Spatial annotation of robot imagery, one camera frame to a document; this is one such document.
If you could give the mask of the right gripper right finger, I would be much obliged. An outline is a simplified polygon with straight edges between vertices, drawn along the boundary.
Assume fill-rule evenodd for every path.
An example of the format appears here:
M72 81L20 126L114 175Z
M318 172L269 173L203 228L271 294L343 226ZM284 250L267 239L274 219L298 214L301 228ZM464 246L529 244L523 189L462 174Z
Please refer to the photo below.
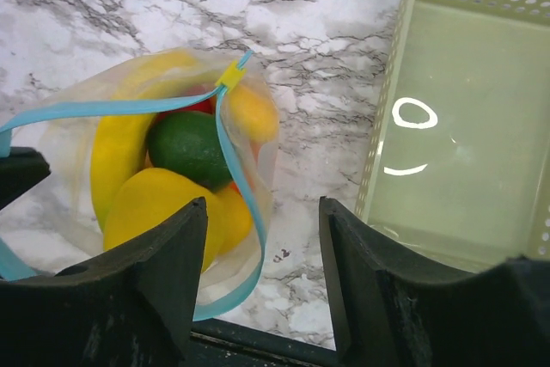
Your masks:
M548 365L546 261L520 256L464 272L402 246L325 197L319 231L343 365Z

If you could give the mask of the yellow orange mango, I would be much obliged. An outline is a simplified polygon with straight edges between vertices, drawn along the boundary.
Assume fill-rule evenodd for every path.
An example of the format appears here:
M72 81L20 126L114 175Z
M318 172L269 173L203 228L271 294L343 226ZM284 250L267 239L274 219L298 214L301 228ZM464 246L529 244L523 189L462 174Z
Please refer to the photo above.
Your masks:
M277 137L278 110L266 89L239 84L226 99L230 117L251 140L266 143Z

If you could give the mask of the pale green plastic basket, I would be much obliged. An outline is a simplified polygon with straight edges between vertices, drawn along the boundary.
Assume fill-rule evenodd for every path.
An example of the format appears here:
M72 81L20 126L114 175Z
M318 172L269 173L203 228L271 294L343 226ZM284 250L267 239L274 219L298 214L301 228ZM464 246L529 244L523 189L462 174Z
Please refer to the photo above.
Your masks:
M356 216L464 271L549 257L549 0L401 0Z

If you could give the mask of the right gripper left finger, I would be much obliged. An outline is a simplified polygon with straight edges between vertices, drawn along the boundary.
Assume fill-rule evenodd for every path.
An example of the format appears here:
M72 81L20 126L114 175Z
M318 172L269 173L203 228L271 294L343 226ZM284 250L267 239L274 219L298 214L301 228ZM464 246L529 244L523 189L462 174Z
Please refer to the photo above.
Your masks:
M54 276L1 283L4 366L181 366L207 227L195 199Z

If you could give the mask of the clear zip top bag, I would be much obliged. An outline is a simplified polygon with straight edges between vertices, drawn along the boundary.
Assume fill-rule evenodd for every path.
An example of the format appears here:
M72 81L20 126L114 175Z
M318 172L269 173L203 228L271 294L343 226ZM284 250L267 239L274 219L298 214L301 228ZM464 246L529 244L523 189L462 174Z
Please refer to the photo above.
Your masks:
M112 98L120 81L149 56L175 51L193 55L198 63L171 70L142 87L154 82L180 81L179 94L159 99ZM231 182L235 183L247 204L253 228L235 249L223 255L217 254L211 266L205 272L201 271L193 318L202 321L222 315L242 303L260 278L272 209L271 185L278 135L266 143L251 140L230 117L226 95L239 84L266 89L269 94L271 91L259 73L247 70L245 58L234 60L214 52L184 48L154 54L118 64L20 111L1 127L1 159L9 156L10 148L15 147L16 142L34 139L37 151L51 170L45 183L29 190L32 200L40 204L44 226L72 247L97 255L111 250L106 250L103 245L104 228L99 227L95 216L89 178L95 133L101 118L152 113L154 119L150 129L157 114L211 98L212 115L216 119L218 140L231 173ZM212 86L212 91L185 96L185 89L197 85ZM155 168L146 146L148 131L144 139L144 166L135 174ZM224 188L210 191L217 196L217 192Z

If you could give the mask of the yellow banana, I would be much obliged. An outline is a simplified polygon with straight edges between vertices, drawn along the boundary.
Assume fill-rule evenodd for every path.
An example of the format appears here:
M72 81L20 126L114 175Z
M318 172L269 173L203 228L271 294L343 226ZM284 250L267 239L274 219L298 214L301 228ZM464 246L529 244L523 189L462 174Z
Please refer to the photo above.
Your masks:
M142 85L167 72L194 66L198 60L183 51L149 56L120 81L114 100L140 100L173 97L179 94L180 81L154 82ZM144 166L145 134L152 113L101 118L95 133L90 164L91 200L98 225L105 226L108 211L120 187Z

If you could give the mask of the red apple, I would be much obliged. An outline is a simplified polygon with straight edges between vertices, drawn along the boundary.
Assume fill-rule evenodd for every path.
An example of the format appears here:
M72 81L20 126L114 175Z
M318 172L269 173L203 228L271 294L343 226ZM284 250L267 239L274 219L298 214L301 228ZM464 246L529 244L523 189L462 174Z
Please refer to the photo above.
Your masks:
M212 86L208 86L208 85L197 85L184 90L185 96L204 95L211 91L212 91ZM207 114L214 114L212 99L209 98L207 100L195 103L188 107L181 107L178 109L159 113L157 114L154 120L154 124L165 119L167 116L169 116L172 113L183 113L183 112L201 112L201 113L207 113Z

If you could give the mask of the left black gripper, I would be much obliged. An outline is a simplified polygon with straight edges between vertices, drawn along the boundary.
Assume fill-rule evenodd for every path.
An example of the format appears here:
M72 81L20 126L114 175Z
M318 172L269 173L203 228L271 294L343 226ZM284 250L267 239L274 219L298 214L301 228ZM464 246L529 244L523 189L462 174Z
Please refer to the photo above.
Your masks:
M35 149L11 147L0 164L0 209L43 181L51 173L46 159Z

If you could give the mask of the green avocado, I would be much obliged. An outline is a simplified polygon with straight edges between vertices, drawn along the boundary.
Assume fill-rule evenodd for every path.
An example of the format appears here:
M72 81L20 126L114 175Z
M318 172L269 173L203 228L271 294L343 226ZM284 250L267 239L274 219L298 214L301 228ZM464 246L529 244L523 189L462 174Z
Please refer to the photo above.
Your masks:
M212 114L170 113L149 129L146 146L154 167L181 174L213 192L232 181Z

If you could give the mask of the yellow lemon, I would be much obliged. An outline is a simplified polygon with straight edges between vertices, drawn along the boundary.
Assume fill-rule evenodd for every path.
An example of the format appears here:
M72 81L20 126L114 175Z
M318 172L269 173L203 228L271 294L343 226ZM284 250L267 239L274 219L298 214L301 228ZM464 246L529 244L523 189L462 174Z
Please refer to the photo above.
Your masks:
M217 196L224 207L225 239L218 253L223 255L235 249L248 236L253 228L253 219L234 182L218 191Z
M116 248L142 235L200 197L205 199L208 217L201 268L205 272L225 239L222 201L210 190L164 168L144 169L120 188L107 214L103 230L104 248Z

